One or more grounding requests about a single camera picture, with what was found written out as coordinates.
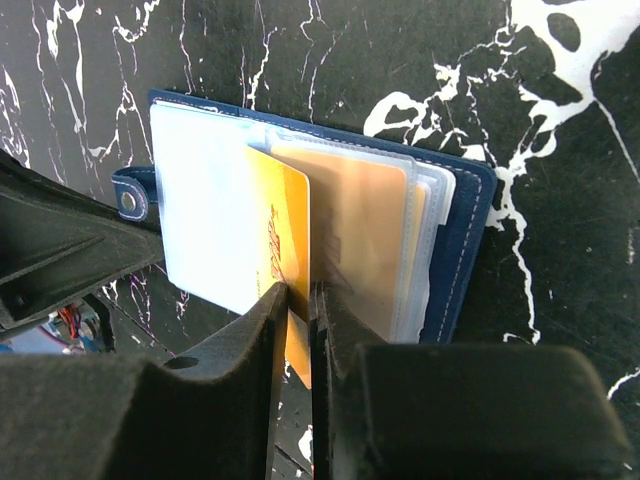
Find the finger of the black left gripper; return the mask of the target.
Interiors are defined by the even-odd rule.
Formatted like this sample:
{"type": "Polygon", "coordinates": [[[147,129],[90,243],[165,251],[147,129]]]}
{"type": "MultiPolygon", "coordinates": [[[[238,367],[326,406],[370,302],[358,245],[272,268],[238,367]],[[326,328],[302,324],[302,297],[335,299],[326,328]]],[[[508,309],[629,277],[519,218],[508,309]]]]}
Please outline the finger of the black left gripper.
{"type": "Polygon", "coordinates": [[[44,318],[161,261],[157,226],[135,224],[1,154],[1,327],[44,318]]]}

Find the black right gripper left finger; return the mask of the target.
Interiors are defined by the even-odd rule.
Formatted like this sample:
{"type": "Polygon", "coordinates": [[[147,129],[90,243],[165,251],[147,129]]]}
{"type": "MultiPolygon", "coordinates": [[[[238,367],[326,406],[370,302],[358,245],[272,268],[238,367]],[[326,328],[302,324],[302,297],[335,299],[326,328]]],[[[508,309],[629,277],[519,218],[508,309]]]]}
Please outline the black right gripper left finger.
{"type": "Polygon", "coordinates": [[[277,283],[214,335],[144,356],[5,354],[5,479],[267,479],[284,368],[277,283]]]}

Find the blue leather card holder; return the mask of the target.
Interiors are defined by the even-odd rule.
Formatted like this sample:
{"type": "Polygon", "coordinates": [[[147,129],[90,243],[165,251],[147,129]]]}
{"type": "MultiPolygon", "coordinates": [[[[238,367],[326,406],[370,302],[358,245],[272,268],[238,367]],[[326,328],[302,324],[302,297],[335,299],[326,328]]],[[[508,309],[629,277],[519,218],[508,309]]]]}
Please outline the blue leather card holder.
{"type": "Polygon", "coordinates": [[[153,90],[152,163],[116,171],[120,215],[159,211],[180,290],[243,313],[313,283],[391,342],[446,344],[497,187],[460,157],[153,90]]]}

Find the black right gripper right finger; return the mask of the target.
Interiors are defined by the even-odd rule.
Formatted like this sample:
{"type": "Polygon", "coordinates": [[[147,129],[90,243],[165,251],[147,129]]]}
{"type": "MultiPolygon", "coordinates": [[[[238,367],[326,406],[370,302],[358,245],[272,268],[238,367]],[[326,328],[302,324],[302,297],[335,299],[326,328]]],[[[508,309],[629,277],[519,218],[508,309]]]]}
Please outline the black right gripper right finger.
{"type": "Polygon", "coordinates": [[[337,288],[309,300],[318,479],[631,479],[635,452],[578,351],[392,344],[337,288]]]}

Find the gold VIP credit card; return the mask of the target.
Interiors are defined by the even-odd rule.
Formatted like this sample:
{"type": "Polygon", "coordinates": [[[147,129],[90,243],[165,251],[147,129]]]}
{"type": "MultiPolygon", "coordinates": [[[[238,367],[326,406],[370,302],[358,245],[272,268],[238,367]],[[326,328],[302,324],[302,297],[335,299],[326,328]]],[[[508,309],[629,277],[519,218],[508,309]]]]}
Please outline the gold VIP credit card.
{"type": "Polygon", "coordinates": [[[311,276],[334,284],[385,340],[397,322],[412,164],[378,149],[279,140],[271,154],[310,182],[311,276]]]}

